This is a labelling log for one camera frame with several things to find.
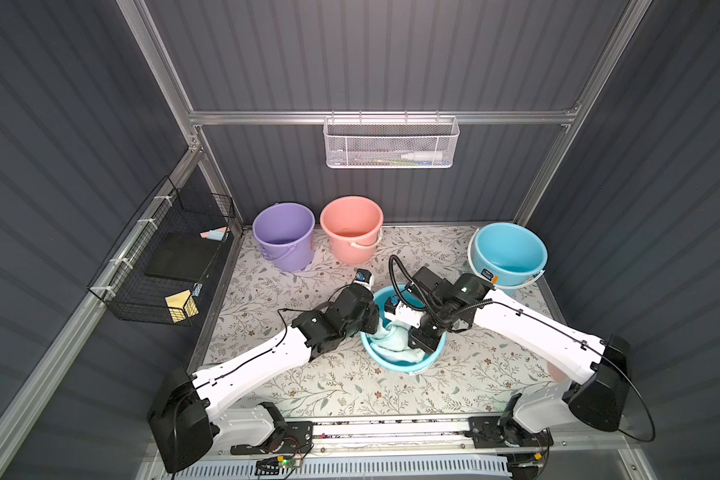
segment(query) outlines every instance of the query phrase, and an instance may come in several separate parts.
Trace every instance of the yellow sponge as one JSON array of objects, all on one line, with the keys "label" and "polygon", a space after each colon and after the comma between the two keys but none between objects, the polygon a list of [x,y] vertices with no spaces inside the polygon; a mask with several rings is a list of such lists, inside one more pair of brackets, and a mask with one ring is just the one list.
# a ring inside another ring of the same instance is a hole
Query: yellow sponge
[{"label": "yellow sponge", "polygon": [[166,304],[170,307],[170,316],[174,323],[186,320],[199,313],[189,290],[167,296]]}]

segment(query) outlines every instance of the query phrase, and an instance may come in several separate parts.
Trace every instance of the pink bucket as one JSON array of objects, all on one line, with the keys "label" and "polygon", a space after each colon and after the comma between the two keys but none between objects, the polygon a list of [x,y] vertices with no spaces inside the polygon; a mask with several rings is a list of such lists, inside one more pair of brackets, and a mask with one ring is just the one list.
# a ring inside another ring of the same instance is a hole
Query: pink bucket
[{"label": "pink bucket", "polygon": [[363,264],[374,255],[383,223],[382,208],[365,197],[337,198],[320,213],[334,256],[350,265]]}]

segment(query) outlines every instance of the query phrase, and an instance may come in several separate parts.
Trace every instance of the black wire basket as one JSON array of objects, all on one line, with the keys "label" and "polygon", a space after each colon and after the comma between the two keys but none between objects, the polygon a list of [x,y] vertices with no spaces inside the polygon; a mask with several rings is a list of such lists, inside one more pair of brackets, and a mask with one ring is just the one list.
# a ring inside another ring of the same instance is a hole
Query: black wire basket
[{"label": "black wire basket", "polygon": [[[88,290],[120,320],[191,326],[194,319],[203,319],[202,314],[210,308],[230,254],[234,218],[232,199],[225,195],[175,187],[169,195],[161,198],[149,219],[137,221],[144,225],[132,245],[124,254],[113,258],[123,235],[119,237],[89,282]],[[198,281],[145,274],[168,236],[199,238],[202,232],[222,227],[226,227],[226,232],[221,240],[204,240],[217,245]],[[114,273],[102,282],[101,274],[112,263],[116,264]],[[176,294],[186,295],[187,291],[190,294],[186,300],[172,302],[173,306],[169,306],[166,299]]]}]

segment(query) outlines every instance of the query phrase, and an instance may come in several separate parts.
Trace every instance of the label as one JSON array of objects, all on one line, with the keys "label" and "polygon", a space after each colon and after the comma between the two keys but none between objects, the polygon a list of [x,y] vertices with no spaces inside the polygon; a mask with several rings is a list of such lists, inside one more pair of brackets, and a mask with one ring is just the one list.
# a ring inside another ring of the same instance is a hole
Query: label
[{"label": "label", "polygon": [[499,280],[499,275],[492,274],[487,268],[483,268],[483,271],[480,272],[480,274],[493,284],[496,284],[496,281]]}]

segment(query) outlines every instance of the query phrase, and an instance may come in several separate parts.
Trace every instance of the white vent grille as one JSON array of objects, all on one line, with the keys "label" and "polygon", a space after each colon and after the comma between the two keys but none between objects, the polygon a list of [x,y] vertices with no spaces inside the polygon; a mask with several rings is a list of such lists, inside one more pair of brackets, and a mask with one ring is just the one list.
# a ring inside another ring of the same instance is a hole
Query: white vent grille
[{"label": "white vent grille", "polygon": [[330,168],[448,168],[459,129],[456,117],[326,117]]},{"label": "white vent grille", "polygon": [[[182,480],[250,480],[257,478],[256,460],[209,460],[201,461],[176,474]],[[271,480],[282,479],[279,475],[261,475]],[[317,458],[307,457],[304,465],[289,478],[341,478],[374,476],[402,477],[428,475],[485,475],[506,478],[507,459],[489,455],[441,455],[441,456],[385,456]],[[170,480],[165,475],[163,480]]]}]

